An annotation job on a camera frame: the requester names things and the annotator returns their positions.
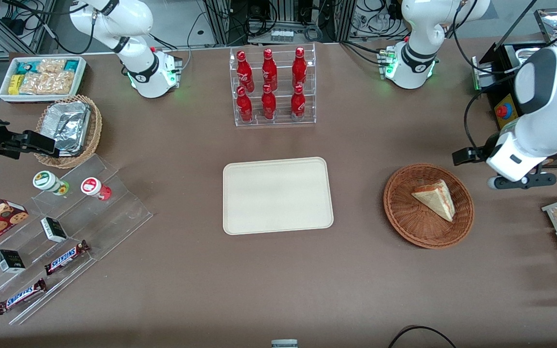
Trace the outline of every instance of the acrylic display stand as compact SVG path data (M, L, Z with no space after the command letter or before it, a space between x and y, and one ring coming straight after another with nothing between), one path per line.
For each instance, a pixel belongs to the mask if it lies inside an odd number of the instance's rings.
M302 121L292 120L292 64L296 57L296 48L303 47L305 49L305 60L307 61L307 81L303 85L303 94L307 99L305 103L305 116ZM236 126L273 126L273 125L302 125L307 123L315 123L317 120L316 108L316 57L314 44L289 44L281 46L272 46L272 56L277 64L278 71L278 89L274 91L277 99L277 114L274 120L268 121L263 115L263 106L261 105L261 96L263 95L264 78L261 66L264 63L264 54L257 49L251 50L248 47L232 48L229 58L229 73L232 80L232 98L234 100L234 119ZM252 80L255 83L255 90L248 93L248 97L252 102L251 123L243 123L238 112L236 99L236 88L239 86L238 80L238 60L235 55L238 51L245 51L246 60L252 68Z
M44 278L48 291L14 306L0 316L2 320L9 324L20 324L27 320L152 217L116 173L106 161L93 155L61 177L70 184L70 190L64 196L42 191L23 204L29 218L0 238L0 249L18 251L26 269L16 275L3 273L0 269L0 302L32 286L40 278ZM80 191L82 180L90 176L111 188L113 193L110 199L99 201ZM46 238L40 224L45 216L59 220L68 235L65 242L55 243ZM81 240L86 240L91 249L47 276L44 265L72 249Z

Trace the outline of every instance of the table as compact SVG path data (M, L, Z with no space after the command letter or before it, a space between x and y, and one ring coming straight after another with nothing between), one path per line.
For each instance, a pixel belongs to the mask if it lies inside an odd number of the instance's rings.
M462 41L468 55L491 44ZM385 347L424 324L463 348L557 347L557 240L540 211L557 185L492 191L484 163L453 167L451 153L469 144L462 115L473 95L455 43L418 90L380 81L338 44L317 51L318 123L263 130L234 126L228 49L194 51L181 88L154 100L130 87L115 55L86 56L82 91L104 118L98 153L155 216L25 324L0 320L0 346ZM0 117L33 129L43 109L2 102ZM475 103L477 142L496 130L492 117L486 99ZM223 232L225 165L311 156L327 161L331 228ZM473 196L473 229L450 249L409 244L383 213L386 180L422 161L453 171ZM29 181L45 168L33 155L0 158L0 198L37 194ZM396 347L408 343L443 346L411 332Z

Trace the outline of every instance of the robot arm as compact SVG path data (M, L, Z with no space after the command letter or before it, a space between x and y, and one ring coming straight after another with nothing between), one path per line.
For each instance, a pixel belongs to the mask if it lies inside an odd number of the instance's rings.
M181 60L153 51L141 35L153 26L152 12L138 0L86 0L73 2L70 14L74 26L105 44L117 54L128 70L132 86L143 97L156 98L179 86Z
M515 96L523 116L508 123L480 148L483 159L500 176L491 188L529 188L553 185L553 174L542 173L542 162L557 154L557 47L535 52L515 75ZM464 161L464 150L453 154Z
M477 20L487 11L489 0L404 0L402 14L411 24L410 39L387 48L394 53L386 59L385 77L402 88L419 88L433 68L436 54L444 42L442 24Z

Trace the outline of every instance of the coca-cola bottle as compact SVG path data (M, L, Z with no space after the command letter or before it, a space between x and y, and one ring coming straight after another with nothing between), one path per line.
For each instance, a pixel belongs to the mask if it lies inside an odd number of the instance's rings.
M246 95L246 90L243 86L238 86L238 99L236 99L236 104L238 104L238 112L244 123L252 122L252 104L250 103L250 98Z
M302 121L305 117L305 103L307 100L302 94L302 85L298 84L294 87L292 95L292 120L296 122Z
M307 61L305 61L305 49L302 47L296 48L296 59L292 65L292 85L304 85L307 81Z
M236 57L238 58L238 79L240 85L246 88L246 92L252 93L255 90L255 83L252 81L252 69L246 61L246 53L238 51Z
M264 74L264 83L270 84L272 90L279 87L279 75L277 73L277 64L272 58L272 49L264 49L264 65L261 67Z
M261 104L264 106L264 117L268 121L272 121L277 112L277 99L272 93L270 84L264 85L264 94L261 96Z

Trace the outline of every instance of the wicker basket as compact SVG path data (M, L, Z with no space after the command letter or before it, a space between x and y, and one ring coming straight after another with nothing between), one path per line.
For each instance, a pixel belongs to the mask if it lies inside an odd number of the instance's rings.
M83 152L81 152L81 154L77 157L60 157L59 159L34 154L38 161L40 161L43 165L60 169L74 168L86 161L94 154L94 152L96 152L96 148L98 147L98 143L100 141L100 132L102 130L102 116L100 116L100 110L98 110L96 104L84 95L75 95L74 97L62 99L61 101L58 101L57 104L72 103L76 101L87 103L91 107L91 115L89 117L89 125L87 125L87 135ZM46 115L46 110L42 113L40 120L38 120L36 132L40 132L40 129L42 128L44 115Z
M453 222L444 220L411 195L415 187L440 179L446 181L455 204ZM461 242L474 221L474 203L464 184L446 169L428 163L408 165L391 176L384 188L384 209L400 235L429 249Z

